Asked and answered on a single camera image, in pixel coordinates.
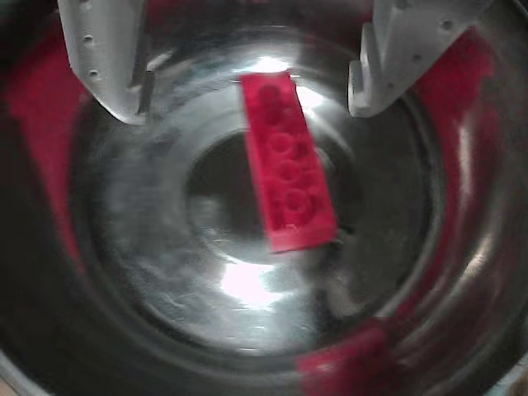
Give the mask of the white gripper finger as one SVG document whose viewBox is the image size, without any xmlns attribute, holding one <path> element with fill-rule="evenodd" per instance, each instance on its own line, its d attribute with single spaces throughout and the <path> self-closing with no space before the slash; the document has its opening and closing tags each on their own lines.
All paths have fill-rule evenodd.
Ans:
<svg viewBox="0 0 528 396">
<path fill-rule="evenodd" d="M 145 32 L 147 1 L 59 0 L 71 69 L 117 120 L 141 125 L 149 111 L 153 73 Z"/>
<path fill-rule="evenodd" d="M 490 1 L 374 1 L 359 59 L 349 66 L 352 116 L 379 114 L 409 88 L 490 7 Z"/>
</svg>

